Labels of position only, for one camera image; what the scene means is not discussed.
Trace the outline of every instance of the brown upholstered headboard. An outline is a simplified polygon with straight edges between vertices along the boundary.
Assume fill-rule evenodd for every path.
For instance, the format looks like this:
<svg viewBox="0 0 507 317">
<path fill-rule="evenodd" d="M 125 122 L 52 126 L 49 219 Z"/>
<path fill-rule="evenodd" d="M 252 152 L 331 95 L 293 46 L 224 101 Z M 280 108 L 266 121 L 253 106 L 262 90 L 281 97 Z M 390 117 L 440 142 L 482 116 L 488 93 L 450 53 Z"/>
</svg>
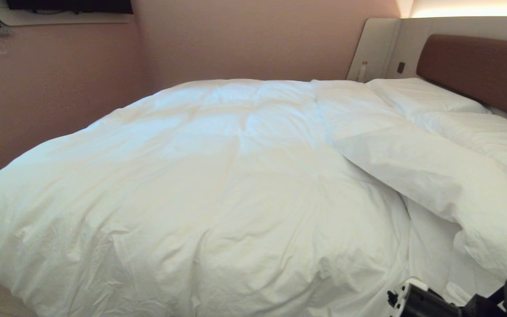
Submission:
<svg viewBox="0 0 507 317">
<path fill-rule="evenodd" d="M 417 74 L 507 112 L 507 41 L 433 34 Z"/>
</svg>

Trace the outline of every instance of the water bottle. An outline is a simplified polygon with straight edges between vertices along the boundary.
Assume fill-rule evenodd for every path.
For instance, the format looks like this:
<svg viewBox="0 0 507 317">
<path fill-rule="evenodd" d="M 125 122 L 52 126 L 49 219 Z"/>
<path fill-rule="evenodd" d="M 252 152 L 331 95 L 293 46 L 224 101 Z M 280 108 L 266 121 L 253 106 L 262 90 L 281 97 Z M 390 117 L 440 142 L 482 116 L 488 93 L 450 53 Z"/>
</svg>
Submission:
<svg viewBox="0 0 507 317">
<path fill-rule="evenodd" d="M 367 74 L 367 62 L 363 62 L 360 72 L 357 76 L 357 82 L 365 82 L 365 75 Z"/>
</svg>

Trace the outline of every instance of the wall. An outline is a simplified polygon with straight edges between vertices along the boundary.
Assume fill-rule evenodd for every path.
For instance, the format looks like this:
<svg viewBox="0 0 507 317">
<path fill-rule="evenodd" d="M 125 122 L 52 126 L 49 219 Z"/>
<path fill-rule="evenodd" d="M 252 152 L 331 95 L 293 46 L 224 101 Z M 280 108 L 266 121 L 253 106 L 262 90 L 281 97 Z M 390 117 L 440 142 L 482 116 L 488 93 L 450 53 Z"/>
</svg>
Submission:
<svg viewBox="0 0 507 317">
<path fill-rule="evenodd" d="M 400 17 L 397 0 L 133 4 L 155 90 L 212 78 L 345 79 L 365 20 Z"/>
<path fill-rule="evenodd" d="M 414 0 L 397 0 L 398 8 L 400 10 L 400 18 L 409 18 L 414 6 Z"/>
<path fill-rule="evenodd" d="M 410 16 L 507 16 L 507 0 L 414 0 Z"/>
<path fill-rule="evenodd" d="M 151 93 L 135 22 L 13 33 L 0 55 L 0 168 Z"/>
</svg>

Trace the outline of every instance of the white pillow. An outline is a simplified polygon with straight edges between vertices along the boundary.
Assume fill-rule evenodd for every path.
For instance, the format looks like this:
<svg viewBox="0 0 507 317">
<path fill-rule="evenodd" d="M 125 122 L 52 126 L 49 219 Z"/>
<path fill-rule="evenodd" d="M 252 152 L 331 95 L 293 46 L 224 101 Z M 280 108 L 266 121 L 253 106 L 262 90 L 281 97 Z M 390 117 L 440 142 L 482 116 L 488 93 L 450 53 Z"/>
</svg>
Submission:
<svg viewBox="0 0 507 317">
<path fill-rule="evenodd" d="M 406 118 L 412 118 L 427 112 L 489 113 L 489 110 L 480 103 L 430 84 L 420 78 L 376 79 L 366 85 Z"/>
<path fill-rule="evenodd" d="M 495 159 L 507 173 L 507 119 L 493 114 L 431 112 L 413 121 L 419 128 Z"/>
</svg>

